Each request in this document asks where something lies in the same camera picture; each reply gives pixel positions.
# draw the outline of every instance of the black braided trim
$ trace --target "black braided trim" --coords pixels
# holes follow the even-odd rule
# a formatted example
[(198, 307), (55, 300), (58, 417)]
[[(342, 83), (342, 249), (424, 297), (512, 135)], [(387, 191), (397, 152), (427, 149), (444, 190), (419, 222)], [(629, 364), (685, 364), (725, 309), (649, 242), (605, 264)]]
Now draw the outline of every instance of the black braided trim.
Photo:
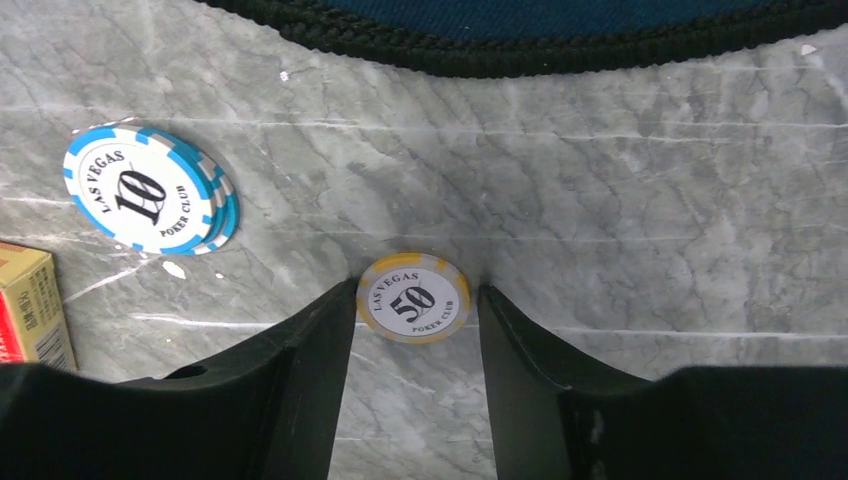
[(645, 67), (753, 48), (848, 22), (848, 0), (787, 0), (631, 33), (459, 41), (392, 27), (315, 0), (197, 1), (268, 25), (308, 48), (472, 78)]

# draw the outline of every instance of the white speck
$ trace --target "white speck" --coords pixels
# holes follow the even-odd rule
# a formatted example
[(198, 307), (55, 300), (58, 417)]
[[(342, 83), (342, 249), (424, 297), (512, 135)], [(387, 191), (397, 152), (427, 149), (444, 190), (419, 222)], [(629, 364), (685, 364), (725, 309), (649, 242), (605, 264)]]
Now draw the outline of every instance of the white speck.
[(601, 434), (604, 433), (604, 418), (601, 417), (601, 412), (595, 410), (595, 424), (592, 426), (592, 433), (590, 434), (589, 441), (592, 444), (597, 445), (601, 442)]
[(173, 275), (173, 276), (175, 276), (175, 277), (177, 277), (181, 280), (185, 280), (185, 270), (180, 268), (176, 263), (174, 263), (174, 262), (164, 262), (162, 264), (162, 268), (164, 268), (165, 271), (170, 273), (171, 275)]

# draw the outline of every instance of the blue and white poker chip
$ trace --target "blue and white poker chip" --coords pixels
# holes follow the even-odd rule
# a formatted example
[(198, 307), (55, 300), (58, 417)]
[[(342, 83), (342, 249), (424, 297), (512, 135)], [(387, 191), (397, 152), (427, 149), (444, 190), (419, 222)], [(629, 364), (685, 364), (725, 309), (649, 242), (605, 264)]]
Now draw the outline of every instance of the blue and white poker chip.
[(152, 128), (113, 125), (77, 137), (65, 185), (98, 229), (137, 250), (198, 255), (235, 232), (238, 198), (223, 170), (196, 147)]

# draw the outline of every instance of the blue fabric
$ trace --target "blue fabric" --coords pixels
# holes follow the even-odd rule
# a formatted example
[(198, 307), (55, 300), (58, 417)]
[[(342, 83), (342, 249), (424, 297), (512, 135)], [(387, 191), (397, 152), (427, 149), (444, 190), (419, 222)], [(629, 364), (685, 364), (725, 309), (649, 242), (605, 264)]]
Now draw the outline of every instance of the blue fabric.
[(455, 40), (621, 33), (782, 0), (321, 0), (363, 17)]

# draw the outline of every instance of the gray marble countertop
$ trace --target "gray marble countertop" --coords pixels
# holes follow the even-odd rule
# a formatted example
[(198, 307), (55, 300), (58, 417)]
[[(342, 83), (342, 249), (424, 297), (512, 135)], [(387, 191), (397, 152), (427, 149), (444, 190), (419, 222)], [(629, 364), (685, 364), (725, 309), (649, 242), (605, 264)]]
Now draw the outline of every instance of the gray marble countertop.
[[(0, 239), (56, 254), (82, 373), (105, 381), (214, 354), (409, 250), (649, 378), (848, 364), (846, 88), (846, 27), (661, 67), (459, 80), (309, 51), (195, 2), (8, 0)], [(72, 132), (125, 117), (226, 168), (243, 219), (223, 251), (118, 249), (73, 206)], [(357, 325), (331, 478), (494, 478), (475, 323), (424, 346)]]

